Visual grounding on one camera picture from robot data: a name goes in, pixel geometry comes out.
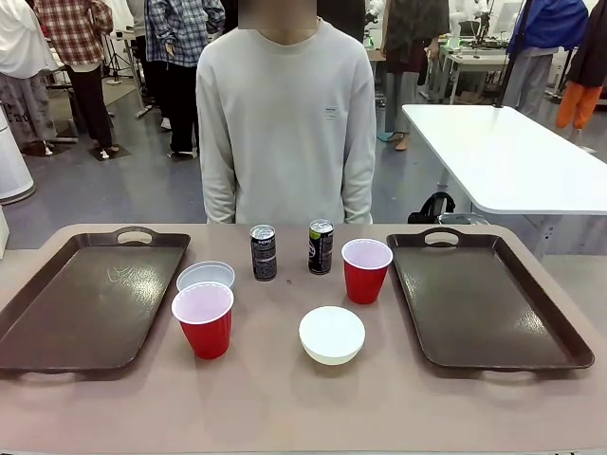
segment sweatshirt sleeve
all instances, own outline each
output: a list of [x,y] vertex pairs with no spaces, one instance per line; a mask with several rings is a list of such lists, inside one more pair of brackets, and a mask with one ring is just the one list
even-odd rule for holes
[[373,71],[364,53],[359,58],[354,77],[345,137],[341,197],[347,224],[373,222],[371,186],[376,165],[375,101]]
[[234,223],[236,213],[236,175],[228,124],[224,115],[216,78],[209,63],[207,46],[198,63],[196,105],[200,126],[200,164],[208,223]]

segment white cup rim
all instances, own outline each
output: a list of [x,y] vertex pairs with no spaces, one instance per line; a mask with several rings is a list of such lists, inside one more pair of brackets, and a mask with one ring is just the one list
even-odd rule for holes
[[[348,260],[348,258],[346,258],[345,252],[346,249],[353,245],[353,244],[358,244],[361,242],[366,242],[366,243],[370,243],[370,244],[375,244],[378,246],[381,246],[385,251],[388,252],[389,256],[388,256],[388,261],[386,261],[385,264],[377,266],[377,267],[363,267],[361,265],[358,264],[353,264],[351,261]],[[394,260],[395,256],[394,253],[392,252],[392,250],[383,242],[380,242],[379,240],[375,240],[375,239],[355,239],[355,240],[351,240],[350,242],[348,242],[347,244],[345,244],[343,246],[343,248],[341,249],[341,256],[343,258],[344,261],[346,261],[347,263],[349,263],[350,265],[352,265],[355,268],[358,268],[360,270],[381,270],[382,268],[387,267],[388,265],[390,265],[392,263],[392,261]]]
[[[191,320],[186,320],[184,318],[181,318],[180,316],[177,315],[176,312],[176,308],[178,306],[179,300],[180,298],[183,297],[183,294],[186,292],[191,292],[194,288],[196,287],[211,287],[211,286],[215,286],[215,287],[220,287],[226,291],[228,291],[230,293],[230,304],[228,305],[228,308],[226,308],[226,310],[221,313],[219,316],[209,319],[209,320],[205,320],[203,322],[194,322]],[[227,287],[226,285],[222,284],[221,282],[197,282],[195,284],[192,284],[191,286],[186,287],[184,290],[179,291],[179,293],[175,296],[175,298],[173,299],[173,303],[171,304],[171,311],[173,312],[173,317],[175,319],[177,319],[179,322],[183,322],[184,324],[188,324],[188,325],[207,325],[210,324],[212,322],[215,322],[216,320],[221,319],[222,317],[224,317],[232,308],[232,306],[234,305],[234,293],[231,292],[231,289],[229,287]]]
[[236,281],[236,273],[234,272],[234,269],[231,268],[231,265],[227,264],[227,263],[222,263],[221,261],[202,261],[200,263],[196,263],[196,264],[192,264],[190,265],[188,268],[186,268],[184,271],[182,271],[179,276],[177,277],[177,290],[179,291],[184,291],[188,288],[188,286],[184,287],[183,289],[180,289],[180,285],[182,284],[183,280],[185,279],[185,277],[190,274],[191,272],[193,272],[194,270],[200,268],[200,267],[205,267],[205,266],[219,266],[219,267],[223,267],[226,270],[229,271],[229,273],[231,274],[231,282],[230,285],[228,286],[230,289],[234,286],[234,282]]

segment person standing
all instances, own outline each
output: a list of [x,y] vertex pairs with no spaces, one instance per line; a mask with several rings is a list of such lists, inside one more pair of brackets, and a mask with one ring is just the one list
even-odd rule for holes
[[567,74],[567,90],[562,99],[557,128],[573,120],[570,140],[580,141],[583,130],[597,107],[607,78],[607,0],[598,0],[588,27]]
[[[519,32],[523,15],[515,27]],[[540,113],[554,54],[581,44],[588,24],[588,8],[582,0],[533,0],[524,30],[524,41],[512,39],[508,53],[516,62],[506,88],[504,105],[535,119]]]
[[230,33],[238,27],[238,0],[221,0],[226,12],[226,23],[223,34]]
[[99,142],[101,157],[107,159],[119,151],[101,85],[101,35],[114,29],[112,10],[102,0],[35,0],[34,5],[66,66],[88,134]]
[[365,0],[318,0],[317,13],[337,30],[364,40]]
[[26,0],[0,2],[0,101],[12,135],[23,152],[40,141],[57,136],[53,123],[45,73],[57,64]]
[[209,223],[369,224],[376,153],[363,45],[304,0],[251,0],[196,81]]
[[171,100],[172,154],[194,154],[199,143],[196,114],[196,66],[209,33],[217,33],[226,15],[219,0],[146,0],[147,58],[168,65],[165,90]]
[[166,64],[160,62],[148,62],[146,57],[146,40],[145,40],[145,0],[126,0],[126,3],[133,16],[133,22],[135,26],[133,31],[135,33],[135,56],[141,62],[141,69],[143,69],[143,78],[147,86],[150,95],[154,97],[158,109],[160,109],[160,115],[162,116],[162,122],[160,128],[163,130],[171,130],[171,121],[169,120],[169,108],[166,100],[166,85],[167,68]]
[[388,0],[383,16],[381,53],[386,57],[386,132],[395,150],[409,148],[411,123],[403,104],[415,104],[419,73],[438,58],[438,37],[448,33],[449,0]]

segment table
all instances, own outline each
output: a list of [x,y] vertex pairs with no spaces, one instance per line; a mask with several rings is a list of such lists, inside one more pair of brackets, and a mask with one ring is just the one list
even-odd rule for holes
[[471,202],[488,213],[544,217],[541,257],[562,215],[607,214],[607,164],[518,111],[405,105],[403,110]]
[[455,92],[457,91],[457,84],[459,83],[459,76],[461,73],[488,73],[489,71],[503,71],[508,65],[508,57],[503,52],[499,54],[478,55],[449,54],[447,55],[446,61],[452,62],[455,70],[449,104],[453,104],[455,102]]
[[[66,227],[38,251],[9,251],[0,262],[0,307],[68,238],[119,227]],[[126,371],[88,380],[0,375],[2,448],[52,453],[529,452],[607,446],[607,340],[501,227],[461,230],[497,233],[509,242],[594,350],[597,362],[590,370],[558,379],[433,370],[420,356],[394,277],[387,278],[376,304],[350,303],[338,255],[331,274],[308,272],[307,227],[278,227],[279,275],[266,283],[252,276],[248,227],[149,228],[192,236],[182,268],[201,260],[223,260],[234,268],[229,351],[215,361],[193,357],[171,316],[172,286],[138,361]],[[425,228],[337,227],[335,251],[353,238],[382,240]],[[348,307],[367,329],[359,356],[341,368],[314,363],[298,340],[304,314],[326,304]]]
[[[451,76],[451,71],[454,65],[454,59],[450,58],[450,56],[468,56],[468,55],[476,55],[479,56],[480,59],[474,59],[474,61],[482,60],[484,63],[487,62],[496,62],[501,59],[501,62],[504,62],[504,58],[506,57],[505,49],[486,49],[486,48],[473,48],[468,46],[461,46],[457,49],[449,47],[448,45],[440,46],[440,53],[438,55],[438,62],[432,63],[432,69],[429,71],[429,91],[427,94],[420,92],[424,98],[427,100],[431,100],[433,102],[442,103],[442,100],[445,98],[445,94],[447,92],[447,85],[449,83],[449,79]],[[478,70],[476,72],[482,72],[479,67],[474,66],[472,69]],[[498,69],[494,69],[492,67],[489,71],[501,71],[502,67],[500,66]]]

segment can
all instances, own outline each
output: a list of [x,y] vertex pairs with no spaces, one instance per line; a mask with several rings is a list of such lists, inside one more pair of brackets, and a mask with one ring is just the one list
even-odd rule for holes
[[310,252],[307,266],[316,275],[325,275],[331,271],[333,263],[333,223],[327,220],[315,220],[310,223]]
[[278,273],[276,264],[276,230],[269,225],[258,225],[250,230],[250,250],[253,258],[253,274],[260,282],[274,280]]

